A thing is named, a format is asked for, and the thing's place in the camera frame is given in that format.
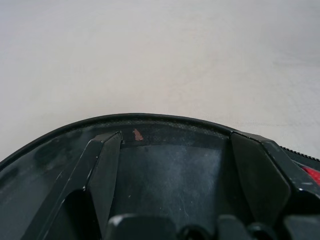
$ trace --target white surface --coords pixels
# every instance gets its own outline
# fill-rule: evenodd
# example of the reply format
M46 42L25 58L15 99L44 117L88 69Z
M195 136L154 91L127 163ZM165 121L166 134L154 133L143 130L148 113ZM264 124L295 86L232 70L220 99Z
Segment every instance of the white surface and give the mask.
M0 159L63 125L193 117L320 158L318 0L0 0Z

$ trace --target orange mark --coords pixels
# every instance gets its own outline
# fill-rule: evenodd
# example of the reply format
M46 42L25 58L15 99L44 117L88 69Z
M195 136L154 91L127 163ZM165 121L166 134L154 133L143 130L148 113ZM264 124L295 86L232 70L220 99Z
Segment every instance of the orange mark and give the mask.
M141 133L137 129L134 129L133 133L136 141L141 141L144 139L144 137L141 135Z

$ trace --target serrated edge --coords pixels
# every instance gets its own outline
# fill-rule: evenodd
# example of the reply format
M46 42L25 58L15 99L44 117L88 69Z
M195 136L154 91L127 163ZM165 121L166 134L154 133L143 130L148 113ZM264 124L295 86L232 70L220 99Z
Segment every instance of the serrated edge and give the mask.
M309 155L303 154L303 153L301 153L301 152L291 150L291 149L289 149L289 148L287 148L287 147L284 147L284 146L280 146L280 147L281 147L282 149L284 149L284 150L287 150L287 151L291 152L291 153L298 154L298 155L300 155L300 156L302 156L302 157L305 157L305 158L307 158L307 159L311 159L311 160L320 162L320 159L318 159L318 158L316 158L316 157L309 156Z

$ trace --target scratch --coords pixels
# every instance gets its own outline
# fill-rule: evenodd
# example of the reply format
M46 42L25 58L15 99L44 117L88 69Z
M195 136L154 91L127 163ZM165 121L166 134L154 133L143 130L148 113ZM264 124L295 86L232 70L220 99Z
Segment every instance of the scratch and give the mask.
M184 200L182 199L182 197L180 196L180 194L179 194L179 198L180 198L180 200L181 200L181 202L182 202L182 207L183 207L184 214L185 214L185 216L187 216L187 217L189 218L189 215L188 215L188 213L187 213L187 211L186 211L186 208L185 208L185 202L184 202Z

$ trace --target red accent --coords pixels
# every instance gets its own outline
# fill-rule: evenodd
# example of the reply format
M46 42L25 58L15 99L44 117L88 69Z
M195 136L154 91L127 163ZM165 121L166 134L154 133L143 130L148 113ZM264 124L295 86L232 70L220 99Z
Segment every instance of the red accent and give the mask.
M305 166L302 169L305 170L310 175L310 177L320 186L320 172L319 171L314 170L309 167L305 167Z

